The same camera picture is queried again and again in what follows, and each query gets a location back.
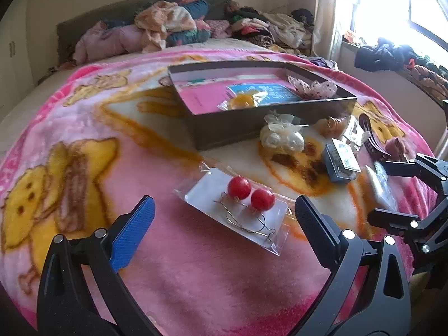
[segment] window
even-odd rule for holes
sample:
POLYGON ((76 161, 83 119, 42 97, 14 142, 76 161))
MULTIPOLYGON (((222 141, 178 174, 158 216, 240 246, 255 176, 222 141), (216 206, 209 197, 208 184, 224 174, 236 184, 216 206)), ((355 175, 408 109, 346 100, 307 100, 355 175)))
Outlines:
POLYGON ((350 28, 367 44, 409 44, 448 67, 448 19, 438 0, 355 0, 350 28))

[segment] white curtain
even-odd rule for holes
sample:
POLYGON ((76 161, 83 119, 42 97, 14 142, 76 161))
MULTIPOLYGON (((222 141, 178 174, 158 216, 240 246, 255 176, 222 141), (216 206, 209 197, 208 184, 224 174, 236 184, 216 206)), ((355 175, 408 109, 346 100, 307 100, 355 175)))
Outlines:
POLYGON ((337 61, 356 0, 316 0, 312 53, 337 61))

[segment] headboard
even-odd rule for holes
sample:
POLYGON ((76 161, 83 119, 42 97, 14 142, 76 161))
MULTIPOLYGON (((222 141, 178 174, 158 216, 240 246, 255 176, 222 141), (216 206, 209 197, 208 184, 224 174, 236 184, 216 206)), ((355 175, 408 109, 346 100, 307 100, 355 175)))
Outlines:
MULTIPOLYGON (((82 35, 101 19, 134 21, 135 13, 160 0, 124 0, 79 15, 57 25, 59 63, 70 59, 82 35)), ((208 3, 206 19, 223 20, 225 5, 230 0, 205 0, 208 3)))

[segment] blue package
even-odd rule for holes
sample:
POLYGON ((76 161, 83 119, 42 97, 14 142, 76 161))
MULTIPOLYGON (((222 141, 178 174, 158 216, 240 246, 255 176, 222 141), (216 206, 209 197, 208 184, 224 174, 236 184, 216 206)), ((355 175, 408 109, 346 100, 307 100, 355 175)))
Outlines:
POLYGON ((260 102, 261 105, 301 101, 299 96, 278 83, 249 83, 232 85, 227 88, 234 94, 245 93, 253 90, 260 92, 266 91, 267 96, 260 102))

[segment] blue gripper pad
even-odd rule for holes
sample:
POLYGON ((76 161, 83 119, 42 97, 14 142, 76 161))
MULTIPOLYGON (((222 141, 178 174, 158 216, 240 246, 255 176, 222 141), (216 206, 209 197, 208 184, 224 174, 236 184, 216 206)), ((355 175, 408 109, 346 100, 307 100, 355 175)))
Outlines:
POLYGON ((115 272, 127 267, 155 215, 155 202, 147 197, 133 210, 131 218, 112 242, 110 263, 115 272))

